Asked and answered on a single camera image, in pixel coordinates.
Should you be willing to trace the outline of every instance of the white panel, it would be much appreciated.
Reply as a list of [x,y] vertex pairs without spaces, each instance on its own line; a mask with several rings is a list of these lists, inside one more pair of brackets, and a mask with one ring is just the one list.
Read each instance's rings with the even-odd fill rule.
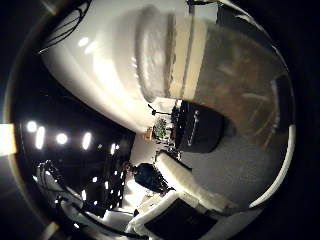
[[[184,1],[96,0],[68,38],[42,53],[47,68],[64,87],[101,114],[138,133],[152,126],[155,117],[142,96],[129,97],[131,92],[120,82],[114,58],[132,55],[134,39],[123,36],[128,51],[127,56],[122,56],[115,36],[119,31],[119,16],[150,4],[161,11],[188,11]],[[207,16],[207,11],[200,9],[197,15],[203,12],[202,15]],[[173,105],[174,101],[164,99],[153,104],[155,109],[164,112],[170,112]]]

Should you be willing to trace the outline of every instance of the white chair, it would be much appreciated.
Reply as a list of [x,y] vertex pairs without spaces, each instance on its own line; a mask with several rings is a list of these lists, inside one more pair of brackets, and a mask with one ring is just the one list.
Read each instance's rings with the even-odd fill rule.
[[199,186],[191,172],[166,153],[158,155],[156,166],[176,191],[163,198],[155,195],[139,206],[139,214],[129,222],[128,229],[140,236],[195,240],[223,218],[227,209],[237,206]]
[[187,193],[170,191],[160,202],[150,199],[143,205],[147,211],[139,212],[127,229],[149,239],[198,239],[217,222]]
[[188,169],[166,153],[162,152],[158,155],[155,165],[169,186],[178,192],[185,192],[195,197],[208,210],[223,213],[237,207],[237,204],[220,194],[211,193],[201,187]]

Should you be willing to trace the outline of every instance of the ceiling light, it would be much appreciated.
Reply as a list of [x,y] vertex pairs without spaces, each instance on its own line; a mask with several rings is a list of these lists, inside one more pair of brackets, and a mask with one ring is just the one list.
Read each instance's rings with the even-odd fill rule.
[[36,133],[36,148],[42,149],[45,137],[45,128],[39,127]]
[[28,132],[36,132],[37,131],[37,123],[35,121],[30,121],[27,123]]
[[87,132],[84,134],[83,139],[82,139],[82,148],[84,150],[87,150],[90,146],[91,143],[91,138],[92,138],[92,134]]
[[67,141],[68,141],[68,137],[66,134],[64,133],[59,133],[56,137],[56,140],[59,144],[63,145],[63,144],[66,144]]
[[110,154],[113,155],[113,154],[115,153],[115,151],[116,151],[116,144],[113,143],[113,144],[111,145],[111,148],[110,148]]
[[86,190],[82,190],[82,192],[81,192],[81,197],[82,197],[83,201],[87,200]]

